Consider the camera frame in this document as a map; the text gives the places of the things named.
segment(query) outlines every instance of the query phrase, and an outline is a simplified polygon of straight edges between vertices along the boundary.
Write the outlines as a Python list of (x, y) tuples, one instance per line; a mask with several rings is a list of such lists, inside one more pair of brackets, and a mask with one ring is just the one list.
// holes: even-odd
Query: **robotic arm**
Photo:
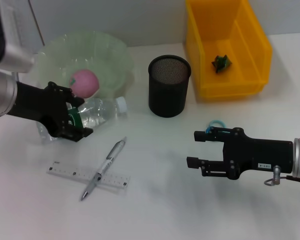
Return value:
[[(223, 161), (187, 157), (188, 168), (201, 169), (202, 176), (225, 177), (237, 180), (247, 170), (273, 172), (271, 184), (279, 185), (285, 178), (300, 182), (300, 138), (291, 141), (254, 139), (239, 127), (211, 127), (210, 132), (195, 131), (196, 142), (223, 142)], [(281, 173), (292, 176), (280, 177)]]
[[(20, 43), (14, 9), (0, 0), (0, 69), (27, 73), (34, 64), (32, 54)], [(79, 107), (84, 99), (70, 88), (49, 82), (45, 89), (15, 81), (0, 72), (0, 116), (8, 114), (42, 123), (55, 138), (72, 141), (89, 136), (93, 130), (69, 124), (67, 103)]]

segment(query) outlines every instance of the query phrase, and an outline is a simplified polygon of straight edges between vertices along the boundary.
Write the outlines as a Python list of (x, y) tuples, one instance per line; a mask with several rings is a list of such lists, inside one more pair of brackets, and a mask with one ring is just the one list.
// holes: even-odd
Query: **clear plastic bowl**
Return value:
[(71, 76), (89, 69), (99, 79), (100, 88), (93, 97), (122, 96), (127, 76), (133, 69), (127, 45), (121, 40), (97, 31), (73, 32), (48, 43), (38, 53), (38, 83), (48, 82), (69, 88)]

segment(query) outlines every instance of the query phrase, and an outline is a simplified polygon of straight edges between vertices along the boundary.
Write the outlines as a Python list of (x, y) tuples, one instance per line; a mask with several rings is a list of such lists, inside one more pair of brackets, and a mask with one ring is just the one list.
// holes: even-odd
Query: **label sticker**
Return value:
[(83, 128), (83, 124), (81, 121), (80, 114), (78, 113), (78, 109), (76, 107), (68, 110), (69, 120), (68, 124), (73, 125), (78, 128)]
[(258, 163), (258, 168), (260, 168), (260, 169), (271, 169), (271, 164)]

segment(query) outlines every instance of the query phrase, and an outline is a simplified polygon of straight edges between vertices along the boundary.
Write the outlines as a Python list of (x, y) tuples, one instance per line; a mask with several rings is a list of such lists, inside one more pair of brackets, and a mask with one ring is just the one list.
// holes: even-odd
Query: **black mesh pen holder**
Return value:
[(163, 118), (180, 114), (187, 97), (191, 67), (182, 57), (163, 55), (149, 65), (149, 108)]

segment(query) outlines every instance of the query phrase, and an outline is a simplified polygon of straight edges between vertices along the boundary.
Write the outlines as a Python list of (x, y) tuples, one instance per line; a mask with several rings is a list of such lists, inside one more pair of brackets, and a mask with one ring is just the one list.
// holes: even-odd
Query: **pen clip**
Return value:
[(106, 156), (106, 158), (105, 159), (111, 159), (112, 157), (111, 157), (111, 155), (112, 155), (112, 153), (115, 151), (115, 149), (117, 148), (117, 146), (119, 145), (119, 141), (113, 146), (113, 148), (111, 149), (111, 151), (109, 152), (109, 154), (108, 154), (108, 156)]

